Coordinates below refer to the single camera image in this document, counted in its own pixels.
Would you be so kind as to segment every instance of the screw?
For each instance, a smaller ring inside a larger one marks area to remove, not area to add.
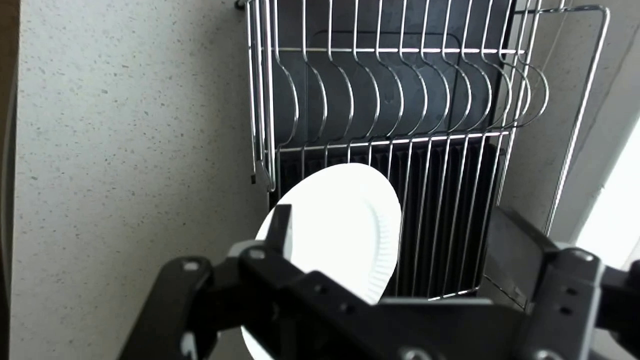
[[[182,270],[184,270],[184,273],[198,273],[198,270],[200,270],[200,264],[193,262],[193,260],[185,260],[185,262],[182,262]]]
[[[584,262],[591,262],[596,259],[580,248],[574,248],[574,257],[581,259]]]
[[[537,350],[533,352],[533,360],[561,360],[561,356],[557,356],[555,352],[552,350]]]
[[[400,348],[400,360],[431,360],[421,348]]]
[[[260,250],[260,248],[248,250],[248,257],[253,259],[253,260],[264,260],[266,259],[264,250]]]

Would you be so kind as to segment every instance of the white plate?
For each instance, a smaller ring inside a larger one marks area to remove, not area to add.
[[[301,273],[319,270],[367,304],[376,304],[393,275],[400,248],[400,203],[392,185],[363,165],[323,169],[285,192],[292,204],[283,259]],[[264,241],[272,213],[256,241]],[[253,360],[268,352],[242,328]]]

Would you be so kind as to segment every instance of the dish rack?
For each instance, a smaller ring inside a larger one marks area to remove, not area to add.
[[[444,299],[482,280],[489,209],[515,133],[552,88],[531,62],[542,16],[600,15],[555,209],[608,29],[602,6],[542,0],[249,0],[251,171],[275,203],[339,162],[387,176],[402,243],[386,297]]]

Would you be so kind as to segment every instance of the plate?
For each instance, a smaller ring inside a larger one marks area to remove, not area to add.
[[[400,203],[392,185],[363,165],[323,169],[280,199],[290,204],[283,259],[301,273],[319,270],[367,304],[393,275],[400,248]],[[264,241],[272,213],[256,241]],[[253,360],[268,352],[242,328]]]

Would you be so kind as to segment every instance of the wire dish rack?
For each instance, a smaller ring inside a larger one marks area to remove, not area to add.
[[[602,6],[542,0],[249,0],[253,176],[275,203],[339,162],[387,176],[402,248],[386,297],[441,299],[482,280],[489,209],[515,133],[552,88],[531,65],[539,18],[600,15],[547,217],[554,223],[608,29]]]

